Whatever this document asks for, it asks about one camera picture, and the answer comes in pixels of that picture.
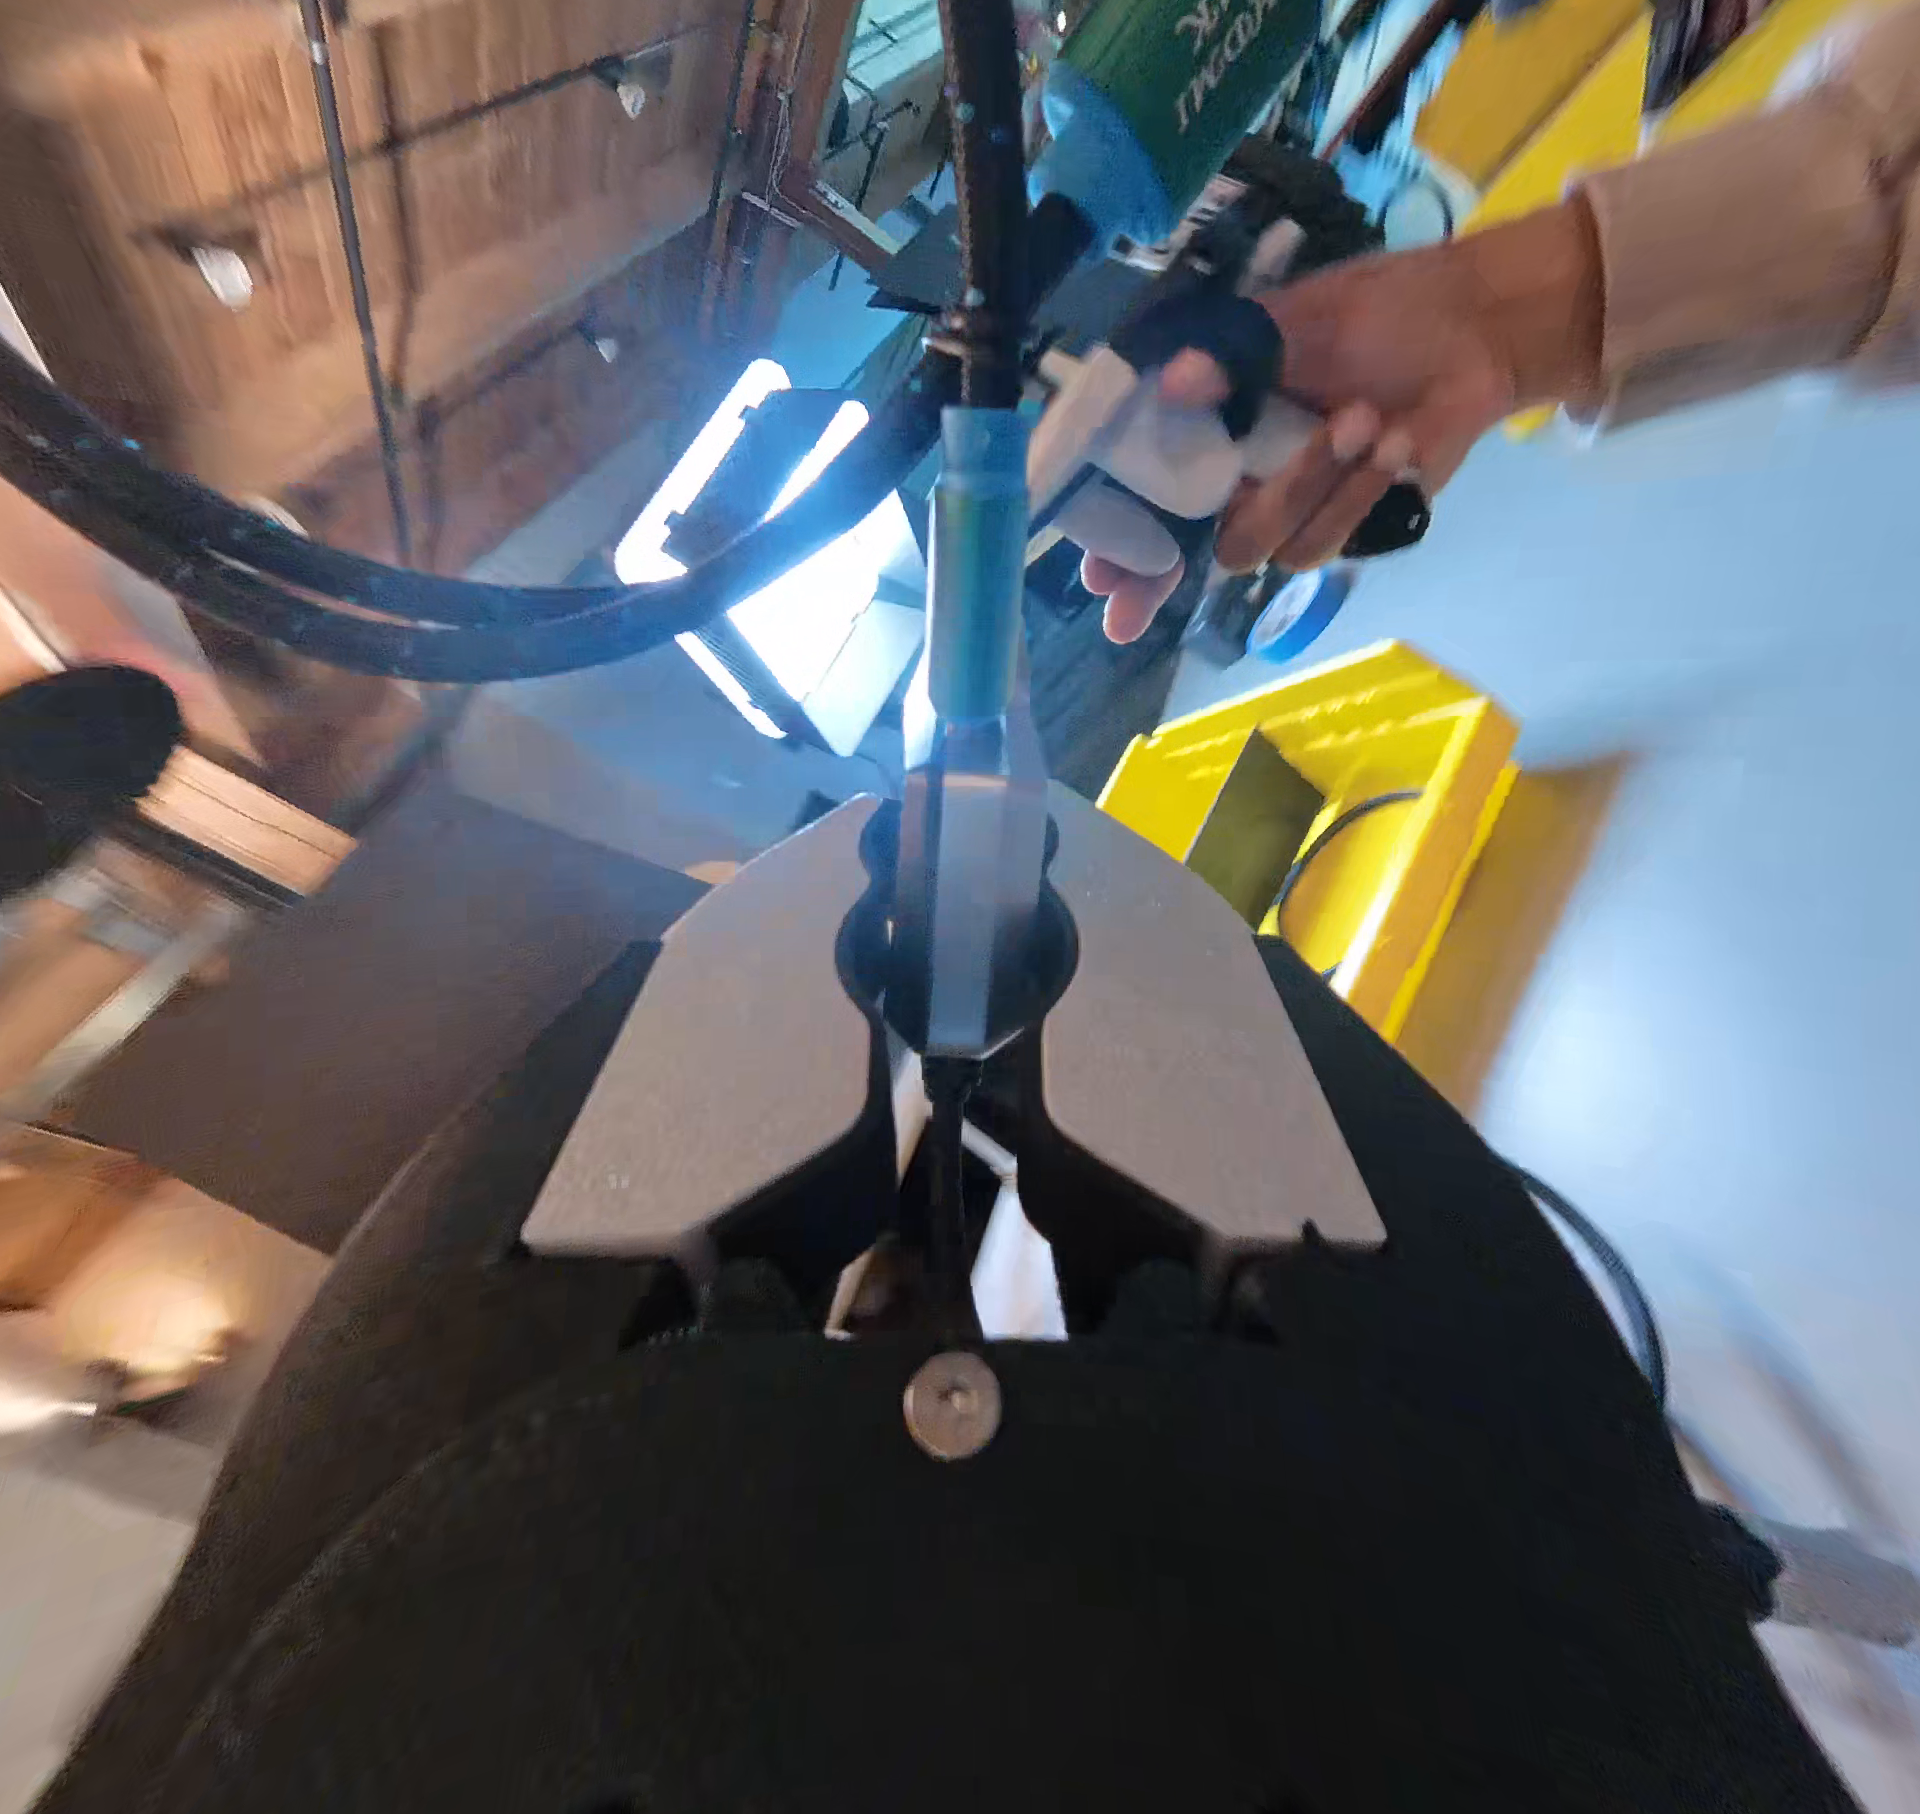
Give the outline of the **black adapter hub with cable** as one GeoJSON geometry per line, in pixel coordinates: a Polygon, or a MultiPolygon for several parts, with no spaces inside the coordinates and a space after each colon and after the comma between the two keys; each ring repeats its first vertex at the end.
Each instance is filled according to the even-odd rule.
{"type": "MultiPolygon", "coordinates": [[[[1037,740],[1018,740],[1011,724],[939,728],[926,766],[910,773],[888,1014],[927,1065],[1039,1036],[1075,964],[1071,922],[1042,893],[1050,804],[1010,755],[1037,740]]],[[[1384,1249],[1311,1242],[1255,1262],[1214,1315],[1182,1271],[1141,1267],[1092,1344],[1015,1344],[996,1364],[957,1346],[939,1362],[969,1365],[982,1385],[911,1389],[910,1416],[982,1416],[994,1437],[1004,1417],[1031,1421],[1039,1410],[1013,1382],[1013,1364],[1046,1364],[1083,1389],[1095,1364],[1209,1362],[1261,1365],[1287,1391],[1316,1391],[1350,1413],[1404,1402],[1487,1435],[1523,1420],[1606,1429],[1666,1420],[1666,1348],[1637,1277],[1592,1237],[1622,1305],[1639,1315],[1642,1389],[1625,1385],[1627,1362],[1606,1351],[1610,1321],[1535,1202],[1549,1200],[1578,1233],[1590,1220],[1502,1160],[1285,941],[1255,944],[1379,1207],[1384,1249]]]]}

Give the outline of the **black fuzzy round object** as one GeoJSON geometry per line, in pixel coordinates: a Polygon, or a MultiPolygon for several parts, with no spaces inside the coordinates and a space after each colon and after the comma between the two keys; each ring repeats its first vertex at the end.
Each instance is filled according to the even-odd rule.
{"type": "Polygon", "coordinates": [[[25,896],[143,800],[185,740],[156,675],[81,668],[2,696],[2,902],[25,896]]]}

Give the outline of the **studio light panel on stand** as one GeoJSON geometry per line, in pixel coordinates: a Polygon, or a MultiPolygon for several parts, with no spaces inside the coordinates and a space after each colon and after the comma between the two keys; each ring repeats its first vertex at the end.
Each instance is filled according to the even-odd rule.
{"type": "MultiPolygon", "coordinates": [[[[681,578],[712,549],[696,528],[706,508],[748,524],[784,513],[868,418],[851,393],[748,363],[614,546],[614,580],[681,578]]],[[[817,555],[681,634],[679,648],[763,739],[858,757],[923,645],[926,508],[923,482],[896,486],[817,555]]]]}

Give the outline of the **wood-rimmed black board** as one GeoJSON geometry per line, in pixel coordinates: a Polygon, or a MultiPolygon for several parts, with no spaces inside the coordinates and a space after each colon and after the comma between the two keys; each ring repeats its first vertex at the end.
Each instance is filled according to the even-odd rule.
{"type": "Polygon", "coordinates": [[[254,1386],[399,1166],[722,868],[429,787],[30,1106],[4,1179],[4,1399],[254,1386]]]}

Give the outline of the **braided hdmi cable green plugs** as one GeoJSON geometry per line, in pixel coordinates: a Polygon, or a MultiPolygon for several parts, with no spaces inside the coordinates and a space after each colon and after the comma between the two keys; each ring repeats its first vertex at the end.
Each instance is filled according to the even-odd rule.
{"type": "Polygon", "coordinates": [[[317,549],[156,469],[4,343],[4,480],[135,578],[327,668],[487,685],[668,646],[826,550],[941,450],[927,670],[951,722],[1011,704],[1031,530],[1024,354],[1037,310],[1127,238],[1163,242],[1316,41],[1324,0],[1098,0],[1024,145],[1015,0],[936,0],[957,271],[921,363],[787,507],[696,519],[710,549],[621,590],[493,587],[317,549]]]}

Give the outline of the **black bin divider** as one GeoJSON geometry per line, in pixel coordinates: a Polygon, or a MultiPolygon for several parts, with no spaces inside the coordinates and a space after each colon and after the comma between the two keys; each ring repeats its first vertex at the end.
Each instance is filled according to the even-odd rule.
{"type": "Polygon", "coordinates": [[[1185,866],[1258,931],[1322,809],[1324,793],[1254,729],[1214,795],[1185,866]]]}

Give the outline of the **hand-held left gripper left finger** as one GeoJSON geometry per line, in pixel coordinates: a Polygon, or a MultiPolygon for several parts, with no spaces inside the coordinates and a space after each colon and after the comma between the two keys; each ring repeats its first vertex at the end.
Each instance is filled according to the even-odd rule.
{"type": "Polygon", "coordinates": [[[764,1267],[829,1327],[898,1183],[890,1048],[843,977],[877,813],[841,805],[668,928],[524,1216],[529,1256],[667,1262],[696,1294],[764,1267]]]}

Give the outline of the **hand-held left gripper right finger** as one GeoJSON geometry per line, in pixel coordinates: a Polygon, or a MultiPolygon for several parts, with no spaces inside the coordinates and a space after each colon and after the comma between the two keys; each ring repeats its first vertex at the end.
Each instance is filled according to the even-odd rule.
{"type": "Polygon", "coordinates": [[[1214,1315],[1255,1262],[1311,1242],[1381,1250],[1379,1207],[1254,933],[1081,795],[1050,804],[1075,964],[1021,1062],[1018,1191],[1068,1334],[1106,1321],[1141,1267],[1182,1271],[1214,1315]]]}

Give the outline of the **person's right hand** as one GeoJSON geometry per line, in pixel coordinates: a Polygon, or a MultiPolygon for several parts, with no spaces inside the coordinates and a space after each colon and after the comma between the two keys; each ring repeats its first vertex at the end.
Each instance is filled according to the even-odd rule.
{"type": "Polygon", "coordinates": [[[1391,486],[1436,496],[1509,417],[1602,398],[1600,250],[1581,195],[1258,304],[1283,345],[1276,389],[1316,427],[1225,508],[1214,559],[1230,576],[1330,563],[1391,486]]]}

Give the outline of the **yellow plastic bin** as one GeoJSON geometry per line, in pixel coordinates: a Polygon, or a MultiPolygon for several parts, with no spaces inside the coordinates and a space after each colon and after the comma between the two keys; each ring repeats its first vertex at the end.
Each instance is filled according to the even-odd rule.
{"type": "Polygon", "coordinates": [[[1555,202],[1575,179],[1807,80],[1829,41],[1900,0],[1490,0],[1410,126],[1399,246],[1555,202]]]}
{"type": "Polygon", "coordinates": [[[1185,866],[1249,732],[1324,793],[1255,933],[1283,937],[1396,1044],[1518,780],[1510,716],[1406,645],[1379,645],[1134,740],[1099,807],[1185,866]]]}

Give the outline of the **blue tape roll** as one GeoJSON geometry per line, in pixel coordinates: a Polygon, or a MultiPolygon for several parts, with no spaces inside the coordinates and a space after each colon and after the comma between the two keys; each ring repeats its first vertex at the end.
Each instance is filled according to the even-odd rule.
{"type": "Polygon", "coordinates": [[[1331,563],[1309,576],[1287,578],[1254,619],[1243,657],[1283,665],[1309,650],[1347,602],[1359,566],[1331,563]]]}

